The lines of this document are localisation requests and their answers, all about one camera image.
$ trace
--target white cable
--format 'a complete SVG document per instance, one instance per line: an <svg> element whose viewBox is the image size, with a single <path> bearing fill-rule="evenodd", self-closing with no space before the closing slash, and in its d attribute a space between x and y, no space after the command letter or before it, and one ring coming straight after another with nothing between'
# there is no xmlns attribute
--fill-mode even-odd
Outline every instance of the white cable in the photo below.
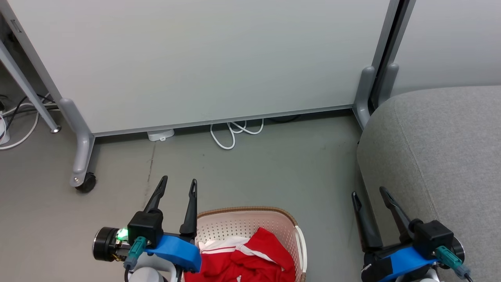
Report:
<svg viewBox="0 0 501 282"><path fill-rule="evenodd" d="M33 105L33 104L31 104L31 103L23 103L23 104L21 104L21 105L19 106L19 108L20 108L21 106L26 106L26 105L34 106L34 105ZM44 104L44 106L50 106L50 105L55 105L55 104L54 104L54 103L46 103L46 104ZM6 129L7 129L7 125L6 125L6 123L5 123L4 116L5 116L5 115L7 115L7 114L9 114L9 113L11 113L11 112L13 112L15 109L16 109L16 108L13 108L13 109L11 109L11 110L8 110L8 111L6 111L6 112L2 113L2 121L3 121L3 123L4 123L4 131L5 131L5 134L4 134L4 135L0 138L0 142L2 141L2 139L4 138L4 136L5 136L5 135L7 135L7 130L6 130ZM40 116L40 114L37 112L37 117L35 117L35 122L33 123L32 129L30 129L30 131L28 132L28 134L26 134L26 136L24 136L21 140L17 141L17 142L16 142L16 143L14 143L14 144L11 144L11 145L9 145L9 146L5 146L5 147L0 147L0 150L7 150L7 149L10 149L10 148L14 148L15 146L17 146L17 145L19 145L19 144L23 143L26 139L28 139L28 137L30 137L31 133L33 133L33 130L35 130L35 127L37 127L37 124L38 124L38 118L39 118L39 116Z"/></svg>
<svg viewBox="0 0 501 282"><path fill-rule="evenodd" d="M0 138L0 144L1 144L5 135L7 135L7 124L5 123L5 118L3 116L0 116L0 118L2 119L2 122L4 123L4 131L3 131L3 133L0 133L0 134L2 134L2 137Z"/></svg>
<svg viewBox="0 0 501 282"><path fill-rule="evenodd" d="M236 127L240 128L240 130L234 130L231 125L235 125ZM249 131L247 130L247 121L245 121L243 123L243 127L240 126L239 124L237 124L236 122L227 122L226 125L228 126L228 129L229 129L229 133L231 134L231 140L232 140L232 143L231 143L231 146L229 147L226 147L226 146L223 146L216 138L216 136L214 135L214 132L212 131L212 126L213 124L210 125L210 135L212 135L212 138L214 139L214 141L216 142L217 145L219 145L219 147L225 149L225 150L231 150L233 149L233 147L235 147L235 134L239 134L239 133L242 133L242 132L246 132L246 133L249 133L249 134L252 134L252 135L256 135L256 134L259 134L262 130L263 130L263 126L265 126L265 119L261 119L261 128L256 131L256 132L252 132L252 131Z"/></svg>
<svg viewBox="0 0 501 282"><path fill-rule="evenodd" d="M28 139L28 137L30 137L31 133L33 132L33 130L35 130L35 127L37 127L37 123L38 123L38 117L39 117L39 114L37 112L37 117L35 117L35 123L33 123L33 127L32 129L30 129L30 132L28 132L28 134L26 134L25 137L23 137L23 139L17 141L16 143L12 144L12 145L9 145L9 146L5 146L5 147L0 147L0 150L6 150L6 149L10 149L10 148L14 148L15 146L23 143L26 139Z"/></svg>

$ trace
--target green led light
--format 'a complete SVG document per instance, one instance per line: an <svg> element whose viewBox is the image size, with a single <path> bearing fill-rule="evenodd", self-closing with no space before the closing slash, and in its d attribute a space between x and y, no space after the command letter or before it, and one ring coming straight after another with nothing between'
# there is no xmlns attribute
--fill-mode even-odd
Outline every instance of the green led light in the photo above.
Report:
<svg viewBox="0 0 501 282"><path fill-rule="evenodd" d="M129 231L127 230L127 228L122 228L118 230L117 240L127 241L128 239L129 239Z"/></svg>

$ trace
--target gray metal frame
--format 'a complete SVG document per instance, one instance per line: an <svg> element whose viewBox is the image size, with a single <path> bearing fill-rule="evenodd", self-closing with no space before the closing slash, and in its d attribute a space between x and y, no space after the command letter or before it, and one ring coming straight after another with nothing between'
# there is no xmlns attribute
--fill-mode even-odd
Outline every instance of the gray metal frame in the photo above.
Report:
<svg viewBox="0 0 501 282"><path fill-rule="evenodd" d="M52 119L51 115L49 114L49 111L47 111L42 101L38 98L37 94L33 90L33 87L30 85L25 75L14 61L14 58L12 58L11 54L9 53L3 42L0 42L0 61L4 64L5 68L11 74L12 78L16 81L21 90L25 93L26 97L28 97L33 106L35 106L38 113L42 116L47 125L50 127L51 132L52 133L59 132L61 130L61 127L57 125L56 122Z"/></svg>
<svg viewBox="0 0 501 282"><path fill-rule="evenodd" d="M52 81L52 78L50 77L49 72L47 71L44 64L42 63L42 60L38 57L37 52L35 51L33 45L31 44L30 40L28 39L28 37L26 36L26 33L23 30L23 27L19 23L18 18L16 18L16 15L14 14L14 11L12 11L12 8L9 5L9 3L7 2L7 0L0 0L0 12L4 16L9 27L14 32L17 40L19 41L19 43L23 47L23 50L25 51L26 55L30 59L31 63L33 64L33 67L37 71L37 73L40 76L41 80L43 81L45 87L51 93L51 96L54 99L54 101L61 100L62 96L59 93L59 90L57 89L54 81Z"/></svg>
<svg viewBox="0 0 501 282"><path fill-rule="evenodd" d="M386 56L381 58L384 68L377 74L370 95L374 108L379 107L379 105L388 100L391 96L393 84L395 83L399 69L398 64L396 64L394 60L415 4L416 0L405 0L402 11L397 18L395 31L391 35L389 45L387 46Z"/></svg>
<svg viewBox="0 0 501 282"><path fill-rule="evenodd" d="M160 125L160 126L151 126L151 127L143 127L143 128L132 128L132 129L116 130L116 131L95 132L93 134L95 137L103 137L103 136L139 133L139 132L147 132L147 131L169 130L169 129L176 129L176 128L182 128L182 127L211 125L211 124L215 124L215 123L226 123L226 122L230 122L230 121L244 121L244 120L252 120L252 119L281 117L281 116L287 116L287 115L307 114L307 113L314 113L314 112L333 111L333 110L342 110L342 109L351 109L351 108L353 108L353 105L347 104L347 105L340 105L340 106L333 106L333 107L323 107L323 108L314 108L314 109L297 110L297 111L277 112L277 113L270 113L270 114L257 114L257 115L251 115L251 116L242 116L242 117L238 117L238 118L222 118L222 119L215 119L215 120L208 120L208 121L196 121L196 122L189 122L189 123Z"/></svg>
<svg viewBox="0 0 501 282"><path fill-rule="evenodd" d="M78 187L84 182L92 154L92 147L96 138L92 135L84 118L80 115L77 106L72 100L63 98L59 100L58 105L68 125L77 135L77 152L75 154L75 162L73 163L70 185Z"/></svg>
<svg viewBox="0 0 501 282"><path fill-rule="evenodd" d="M370 117L369 97L376 80L376 71L384 59L384 50L386 48L386 43L388 42L388 37L390 36L393 20L397 13L398 3L399 0L390 0L388 10L386 11L386 17L383 22L383 27L381 28L381 35L379 36L379 41L376 46L376 52L374 53L374 59L372 60L372 64L370 66L362 70L362 74L360 76L357 94L355 96L355 103L353 104L353 113L357 117L357 121L362 129L364 129L365 124Z"/></svg>

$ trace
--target whiteboard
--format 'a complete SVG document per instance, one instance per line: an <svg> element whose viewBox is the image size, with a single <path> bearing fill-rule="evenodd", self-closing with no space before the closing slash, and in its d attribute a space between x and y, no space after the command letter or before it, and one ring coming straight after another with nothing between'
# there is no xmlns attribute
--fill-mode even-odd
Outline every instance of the whiteboard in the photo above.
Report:
<svg viewBox="0 0 501 282"><path fill-rule="evenodd" d="M350 105L389 0L8 0L91 132Z"/></svg>
<svg viewBox="0 0 501 282"><path fill-rule="evenodd" d="M418 0L398 48L392 95L501 84L501 2Z"/></svg>

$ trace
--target white fabric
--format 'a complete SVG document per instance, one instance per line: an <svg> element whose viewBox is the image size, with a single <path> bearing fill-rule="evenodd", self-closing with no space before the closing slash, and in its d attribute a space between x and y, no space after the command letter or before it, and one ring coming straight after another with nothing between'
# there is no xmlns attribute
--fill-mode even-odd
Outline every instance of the white fabric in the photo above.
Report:
<svg viewBox="0 0 501 282"><path fill-rule="evenodd" d="M222 253L222 252L233 252L239 250L246 255L255 255L267 261L273 261L269 256L260 252L249 249L245 244L249 241L249 238L240 236L231 236L225 240L209 240L205 243L199 242L198 248L200 253L212 254L212 253Z"/></svg>
<svg viewBox="0 0 501 282"><path fill-rule="evenodd" d="M199 242L198 248L200 253L220 253L220 252L233 252L237 246L249 242L249 238L240 236L231 236L226 240L209 240L205 243Z"/></svg>

